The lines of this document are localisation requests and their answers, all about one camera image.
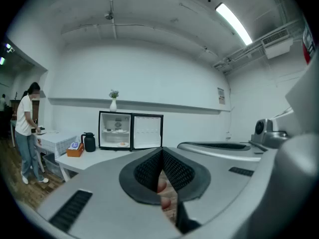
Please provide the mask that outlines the black mini fridge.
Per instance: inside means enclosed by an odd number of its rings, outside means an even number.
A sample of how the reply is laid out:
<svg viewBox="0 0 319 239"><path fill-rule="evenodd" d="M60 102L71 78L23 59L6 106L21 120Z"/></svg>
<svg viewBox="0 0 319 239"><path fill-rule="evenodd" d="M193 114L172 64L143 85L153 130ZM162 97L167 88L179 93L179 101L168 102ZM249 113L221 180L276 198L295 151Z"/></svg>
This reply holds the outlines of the black mini fridge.
<svg viewBox="0 0 319 239"><path fill-rule="evenodd" d="M126 134L105 133L105 129L129 131ZM144 150L162 146L163 115L99 112L99 148L104 150ZM117 147L127 142L129 147Z"/></svg>

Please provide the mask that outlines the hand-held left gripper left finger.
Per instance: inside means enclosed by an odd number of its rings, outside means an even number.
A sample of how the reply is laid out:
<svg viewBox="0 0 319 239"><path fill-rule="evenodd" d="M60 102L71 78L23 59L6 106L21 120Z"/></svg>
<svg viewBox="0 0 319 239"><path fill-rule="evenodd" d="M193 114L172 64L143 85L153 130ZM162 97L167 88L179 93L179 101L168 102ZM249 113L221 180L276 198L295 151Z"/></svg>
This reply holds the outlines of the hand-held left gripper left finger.
<svg viewBox="0 0 319 239"><path fill-rule="evenodd" d="M140 204L129 197L119 183L119 174L128 163L150 150L97 163L53 191L38 213L49 220L77 190L92 194L71 226L69 235L79 239L176 239L179 230L158 205Z"/></svg>

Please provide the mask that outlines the clear storage bin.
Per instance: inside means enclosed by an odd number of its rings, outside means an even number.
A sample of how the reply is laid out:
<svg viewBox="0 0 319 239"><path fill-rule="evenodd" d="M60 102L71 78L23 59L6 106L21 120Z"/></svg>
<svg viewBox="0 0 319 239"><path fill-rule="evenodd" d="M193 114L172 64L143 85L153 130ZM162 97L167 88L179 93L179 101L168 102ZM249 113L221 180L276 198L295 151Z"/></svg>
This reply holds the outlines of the clear storage bin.
<svg viewBox="0 0 319 239"><path fill-rule="evenodd" d="M60 179L64 180L64 177L62 175L61 169L59 164L55 161L54 153L49 153L45 156L43 156L45 165L47 167L47 170L59 177Z"/></svg>

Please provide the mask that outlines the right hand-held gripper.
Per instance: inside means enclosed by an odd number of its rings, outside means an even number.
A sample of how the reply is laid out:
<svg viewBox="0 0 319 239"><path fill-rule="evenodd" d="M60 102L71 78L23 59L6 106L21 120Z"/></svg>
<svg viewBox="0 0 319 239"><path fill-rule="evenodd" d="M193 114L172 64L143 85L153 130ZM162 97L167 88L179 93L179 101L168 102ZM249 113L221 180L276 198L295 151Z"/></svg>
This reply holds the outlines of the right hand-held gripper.
<svg viewBox="0 0 319 239"><path fill-rule="evenodd" d="M285 95L289 108L271 119L256 122L249 142L182 142L177 148L202 155L259 162L264 147L279 148L286 140L305 133L319 134L319 56Z"/></svg>

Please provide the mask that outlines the dark wooden cabinet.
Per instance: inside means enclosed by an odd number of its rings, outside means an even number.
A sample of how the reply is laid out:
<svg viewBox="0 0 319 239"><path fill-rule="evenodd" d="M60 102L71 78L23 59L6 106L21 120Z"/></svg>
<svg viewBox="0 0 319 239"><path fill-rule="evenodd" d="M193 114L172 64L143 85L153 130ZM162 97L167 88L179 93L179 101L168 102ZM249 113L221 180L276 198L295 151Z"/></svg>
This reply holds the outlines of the dark wooden cabinet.
<svg viewBox="0 0 319 239"><path fill-rule="evenodd" d="M11 120L16 120L17 117L17 108L20 100L10 100L10 106L13 110L13 115ZM39 110L39 100L32 101L32 119L35 123L38 123L38 110Z"/></svg>

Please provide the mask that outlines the orange tissue box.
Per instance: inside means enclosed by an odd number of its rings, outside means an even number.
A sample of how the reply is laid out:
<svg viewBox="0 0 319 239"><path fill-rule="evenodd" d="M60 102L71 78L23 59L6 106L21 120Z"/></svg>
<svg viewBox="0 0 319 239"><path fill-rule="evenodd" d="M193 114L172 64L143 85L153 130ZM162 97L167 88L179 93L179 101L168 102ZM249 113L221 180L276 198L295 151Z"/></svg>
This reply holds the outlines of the orange tissue box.
<svg viewBox="0 0 319 239"><path fill-rule="evenodd" d="M84 144L80 143L78 149L67 149L66 154L68 157L80 157L84 151Z"/></svg>

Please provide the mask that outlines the white ceiling conduit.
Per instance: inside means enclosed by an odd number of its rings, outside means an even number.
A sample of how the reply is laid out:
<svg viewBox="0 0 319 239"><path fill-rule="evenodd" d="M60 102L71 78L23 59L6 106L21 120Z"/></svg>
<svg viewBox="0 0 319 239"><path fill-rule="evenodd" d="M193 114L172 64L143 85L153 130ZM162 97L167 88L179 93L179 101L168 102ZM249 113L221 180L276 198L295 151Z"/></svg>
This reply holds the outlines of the white ceiling conduit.
<svg viewBox="0 0 319 239"><path fill-rule="evenodd" d="M115 19L114 19L114 3L113 3L113 0L109 0L109 4L110 4L110 10L108 12L108 15L105 15L105 18L107 20L111 21L112 30L113 30L113 36L114 36L114 39L117 40L116 24L115 24Z"/></svg>

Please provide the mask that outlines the white checked tablecloth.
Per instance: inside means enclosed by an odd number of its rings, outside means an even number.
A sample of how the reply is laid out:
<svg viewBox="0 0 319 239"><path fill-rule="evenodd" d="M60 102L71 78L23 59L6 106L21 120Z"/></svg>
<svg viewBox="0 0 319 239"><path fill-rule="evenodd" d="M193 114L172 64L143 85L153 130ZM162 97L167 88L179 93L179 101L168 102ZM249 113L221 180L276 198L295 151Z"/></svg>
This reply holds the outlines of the white checked tablecloth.
<svg viewBox="0 0 319 239"><path fill-rule="evenodd" d="M54 154L54 159L66 153L71 143L77 140L77 136L57 131L47 131L43 134L33 134L35 136L35 145L37 148L43 149L48 153Z"/></svg>

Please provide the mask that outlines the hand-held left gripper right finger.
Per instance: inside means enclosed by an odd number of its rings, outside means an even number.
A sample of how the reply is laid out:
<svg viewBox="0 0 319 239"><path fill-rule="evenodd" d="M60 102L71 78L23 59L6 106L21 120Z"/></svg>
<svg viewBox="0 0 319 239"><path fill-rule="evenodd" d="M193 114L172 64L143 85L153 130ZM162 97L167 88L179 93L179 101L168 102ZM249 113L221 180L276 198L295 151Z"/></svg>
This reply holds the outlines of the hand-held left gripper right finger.
<svg viewBox="0 0 319 239"><path fill-rule="evenodd" d="M220 157L162 149L179 174L186 172L186 186L178 190L173 235L161 230L161 239L257 239L251 218L269 183L274 151L259 160Z"/></svg>

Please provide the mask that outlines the person's left hand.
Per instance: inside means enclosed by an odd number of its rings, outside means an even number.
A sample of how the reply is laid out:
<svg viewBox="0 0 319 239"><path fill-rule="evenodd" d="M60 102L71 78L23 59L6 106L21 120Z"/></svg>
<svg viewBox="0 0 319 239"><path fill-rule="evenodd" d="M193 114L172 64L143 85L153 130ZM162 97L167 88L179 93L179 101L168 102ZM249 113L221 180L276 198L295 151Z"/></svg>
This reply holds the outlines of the person's left hand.
<svg viewBox="0 0 319 239"><path fill-rule="evenodd" d="M159 178L157 194L160 196L161 208L163 210L169 209L171 206L172 195L171 192L166 192L167 182L166 180Z"/></svg>

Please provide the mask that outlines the black thermos jug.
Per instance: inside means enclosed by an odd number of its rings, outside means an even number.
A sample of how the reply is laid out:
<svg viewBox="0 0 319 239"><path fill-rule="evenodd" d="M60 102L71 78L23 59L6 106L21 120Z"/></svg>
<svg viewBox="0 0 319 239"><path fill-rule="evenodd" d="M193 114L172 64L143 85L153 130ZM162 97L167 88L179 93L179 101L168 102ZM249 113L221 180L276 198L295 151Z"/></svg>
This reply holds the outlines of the black thermos jug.
<svg viewBox="0 0 319 239"><path fill-rule="evenodd" d="M84 145L86 152L94 152L96 150L94 134L91 132L84 132L81 135L81 143Z"/></svg>

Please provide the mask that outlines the ceiling tube light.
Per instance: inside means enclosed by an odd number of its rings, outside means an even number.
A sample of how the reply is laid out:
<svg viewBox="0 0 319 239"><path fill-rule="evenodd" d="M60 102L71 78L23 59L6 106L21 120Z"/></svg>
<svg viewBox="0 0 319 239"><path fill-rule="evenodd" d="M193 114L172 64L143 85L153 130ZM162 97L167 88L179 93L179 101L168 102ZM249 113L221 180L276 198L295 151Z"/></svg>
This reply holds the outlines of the ceiling tube light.
<svg viewBox="0 0 319 239"><path fill-rule="evenodd" d="M252 44L253 41L243 24L224 3L220 3L215 10L232 26L246 46Z"/></svg>

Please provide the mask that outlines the white ceiling pipe run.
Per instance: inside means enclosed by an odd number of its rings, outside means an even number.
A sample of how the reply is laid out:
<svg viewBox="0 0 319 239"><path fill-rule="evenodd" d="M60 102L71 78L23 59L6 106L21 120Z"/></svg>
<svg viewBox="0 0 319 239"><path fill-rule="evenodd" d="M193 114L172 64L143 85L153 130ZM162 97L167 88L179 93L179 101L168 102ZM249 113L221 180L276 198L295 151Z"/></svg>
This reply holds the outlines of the white ceiling pipe run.
<svg viewBox="0 0 319 239"><path fill-rule="evenodd" d="M215 63L213 65L213 68L227 75L230 72L244 65L247 65L250 62L253 62L259 58L266 57L261 39L278 31L281 28L286 28L288 30L290 36L294 39L294 42L302 41L304 26L305 23L303 19L290 21L283 26L280 26L270 31L269 33L257 38L252 42L252 44L227 55L225 58Z"/></svg>

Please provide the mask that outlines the white air conditioner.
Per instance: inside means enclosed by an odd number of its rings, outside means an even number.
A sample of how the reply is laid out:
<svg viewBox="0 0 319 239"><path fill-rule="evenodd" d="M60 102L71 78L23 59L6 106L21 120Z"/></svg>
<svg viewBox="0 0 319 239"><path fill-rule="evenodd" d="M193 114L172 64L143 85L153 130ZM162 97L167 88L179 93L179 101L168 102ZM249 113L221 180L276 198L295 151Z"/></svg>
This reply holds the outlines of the white air conditioner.
<svg viewBox="0 0 319 239"><path fill-rule="evenodd" d="M278 31L261 39L263 48L268 59L272 59L288 53L293 45L294 39L290 36L286 28L281 28Z"/></svg>

